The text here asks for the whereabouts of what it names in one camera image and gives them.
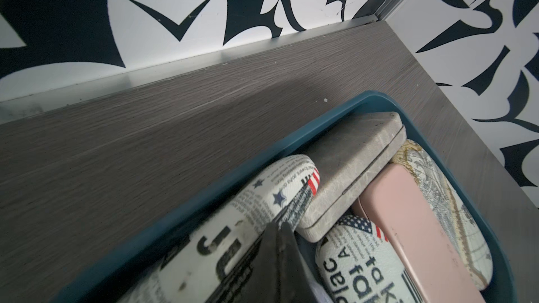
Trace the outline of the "pink glasses case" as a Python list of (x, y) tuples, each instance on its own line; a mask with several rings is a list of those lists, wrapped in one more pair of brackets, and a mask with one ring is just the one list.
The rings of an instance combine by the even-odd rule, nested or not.
[(353, 203), (392, 244), (425, 302), (483, 302), (480, 291), (414, 178), (388, 164)]

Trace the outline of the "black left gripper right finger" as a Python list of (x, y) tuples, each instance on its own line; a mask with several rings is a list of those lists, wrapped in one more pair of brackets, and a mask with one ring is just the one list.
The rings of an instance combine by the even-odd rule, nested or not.
[(271, 238), (269, 302), (317, 302), (304, 270), (296, 238), (288, 223), (269, 224)]

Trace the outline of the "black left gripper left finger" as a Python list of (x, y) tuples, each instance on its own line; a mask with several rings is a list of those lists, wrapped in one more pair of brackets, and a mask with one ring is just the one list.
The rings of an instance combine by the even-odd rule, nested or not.
[(273, 274), (270, 264), (271, 238), (269, 224), (277, 223), (280, 227), (288, 223), (294, 233), (301, 217), (314, 198), (309, 185), (303, 185), (292, 201), (284, 206), (279, 214), (263, 227), (262, 233), (252, 243), (246, 254), (241, 257), (211, 294), (208, 302), (269, 302), (269, 279)]

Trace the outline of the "grey felt glasses case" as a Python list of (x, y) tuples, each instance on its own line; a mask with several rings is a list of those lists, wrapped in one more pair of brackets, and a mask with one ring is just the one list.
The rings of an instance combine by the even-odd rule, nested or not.
[(317, 193), (296, 231), (320, 241), (404, 144), (397, 112), (350, 114), (312, 142), (303, 154), (319, 172)]

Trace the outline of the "map print glasses case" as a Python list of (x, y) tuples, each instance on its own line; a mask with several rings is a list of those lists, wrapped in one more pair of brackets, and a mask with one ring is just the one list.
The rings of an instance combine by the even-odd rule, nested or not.
[(416, 142), (407, 139), (392, 157), (414, 177), (432, 212), (459, 253), (478, 290), (494, 274), (489, 246), (467, 206), (434, 159)]

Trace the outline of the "teal plastic storage box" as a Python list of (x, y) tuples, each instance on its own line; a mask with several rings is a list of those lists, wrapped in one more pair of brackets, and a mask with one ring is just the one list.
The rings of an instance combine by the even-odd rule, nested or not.
[(278, 159), (298, 153), (348, 114), (371, 112), (399, 113), (408, 138), (421, 145), (433, 158), (476, 220), (490, 248), (494, 263), (491, 283), (481, 293), (484, 300), (486, 302), (517, 302), (517, 288), (509, 260), (488, 221), (481, 215), (467, 192), (403, 107), (390, 96), (378, 91), (365, 91), (313, 119), (268, 147), (255, 158), (246, 161), (202, 189), (189, 201), (173, 209), (156, 223), (87, 268), (73, 282), (62, 288), (52, 299), (53, 302), (115, 301), (138, 280), (146, 269), (154, 265), (182, 238), (202, 224), (210, 214), (263, 168)]

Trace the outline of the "text print glasses case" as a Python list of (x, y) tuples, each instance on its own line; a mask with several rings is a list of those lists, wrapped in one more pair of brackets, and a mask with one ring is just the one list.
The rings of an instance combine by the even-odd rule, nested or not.
[(315, 262), (334, 302), (423, 302), (383, 231), (344, 215), (318, 242)]

